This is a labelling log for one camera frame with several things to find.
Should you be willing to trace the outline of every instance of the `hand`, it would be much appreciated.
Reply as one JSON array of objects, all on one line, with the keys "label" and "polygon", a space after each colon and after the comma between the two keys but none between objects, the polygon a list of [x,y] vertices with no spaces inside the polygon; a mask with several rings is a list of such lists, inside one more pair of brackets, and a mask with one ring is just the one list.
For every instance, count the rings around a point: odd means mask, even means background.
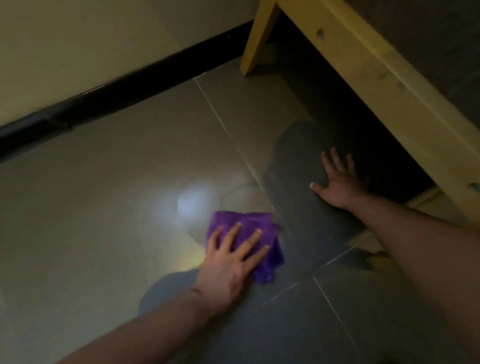
[{"label": "hand", "polygon": [[361,182],[357,177],[355,162],[351,154],[347,155],[347,168],[345,168],[335,148],[330,150],[333,163],[326,152],[322,152],[322,162],[329,179],[328,187],[322,187],[318,183],[310,183],[314,190],[323,200],[329,204],[348,209],[349,205],[358,197],[367,194],[367,182]]},{"label": "hand", "polygon": [[241,224],[237,223],[231,228],[219,248],[217,248],[217,240],[222,231],[221,227],[215,230],[208,240],[205,260],[193,291],[202,297],[210,316],[224,312],[235,302],[243,289],[245,279],[266,257],[270,249],[266,245],[248,259],[243,260],[262,235],[262,231],[257,229],[236,251],[232,252],[232,243],[240,227]]}]

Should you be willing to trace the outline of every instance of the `forearm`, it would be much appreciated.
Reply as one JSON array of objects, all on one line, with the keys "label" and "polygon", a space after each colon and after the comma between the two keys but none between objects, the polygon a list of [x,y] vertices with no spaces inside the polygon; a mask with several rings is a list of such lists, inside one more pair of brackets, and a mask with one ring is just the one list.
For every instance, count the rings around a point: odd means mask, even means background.
[{"label": "forearm", "polygon": [[208,319],[201,296],[188,292],[93,341],[61,364],[161,363]]},{"label": "forearm", "polygon": [[373,195],[360,196],[348,209],[404,273],[480,345],[480,234]]}]

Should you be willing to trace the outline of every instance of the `purple cloth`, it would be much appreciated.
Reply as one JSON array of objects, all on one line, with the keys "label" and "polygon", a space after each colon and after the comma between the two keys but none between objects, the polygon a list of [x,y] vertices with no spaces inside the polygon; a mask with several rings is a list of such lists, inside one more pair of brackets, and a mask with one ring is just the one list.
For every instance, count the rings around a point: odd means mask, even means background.
[{"label": "purple cloth", "polygon": [[208,226],[206,244],[208,245],[208,239],[212,233],[221,226],[223,230],[218,239],[218,246],[220,246],[226,233],[237,222],[241,222],[242,227],[235,237],[232,244],[232,250],[237,250],[240,244],[253,234],[255,229],[262,229],[262,236],[259,242],[254,246],[248,256],[256,253],[265,245],[270,246],[270,251],[266,258],[252,272],[252,276],[253,279],[260,284],[273,281],[275,268],[284,264],[285,259],[277,238],[279,227],[272,221],[272,214],[268,212],[250,212],[248,214],[241,214],[239,212],[231,211],[216,211],[213,213],[210,225]]}]

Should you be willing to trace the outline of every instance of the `wooden bed frame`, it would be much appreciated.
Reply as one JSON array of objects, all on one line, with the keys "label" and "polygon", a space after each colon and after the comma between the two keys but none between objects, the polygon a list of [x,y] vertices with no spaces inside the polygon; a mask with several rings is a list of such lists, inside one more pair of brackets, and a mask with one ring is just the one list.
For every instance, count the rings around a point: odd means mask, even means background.
[{"label": "wooden bed frame", "polygon": [[254,69],[281,10],[480,227],[480,131],[343,0],[261,0],[241,72]]}]

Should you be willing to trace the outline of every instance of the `wooden leg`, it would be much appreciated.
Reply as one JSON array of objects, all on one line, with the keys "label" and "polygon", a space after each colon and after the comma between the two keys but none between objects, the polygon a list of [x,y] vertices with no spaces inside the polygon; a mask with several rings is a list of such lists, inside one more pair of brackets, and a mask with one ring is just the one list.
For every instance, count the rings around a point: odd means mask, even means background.
[{"label": "wooden leg", "polygon": [[252,31],[240,63],[240,71],[244,76],[247,76],[255,68],[257,55],[265,46],[279,14],[280,8],[276,4],[276,0],[260,1]]}]

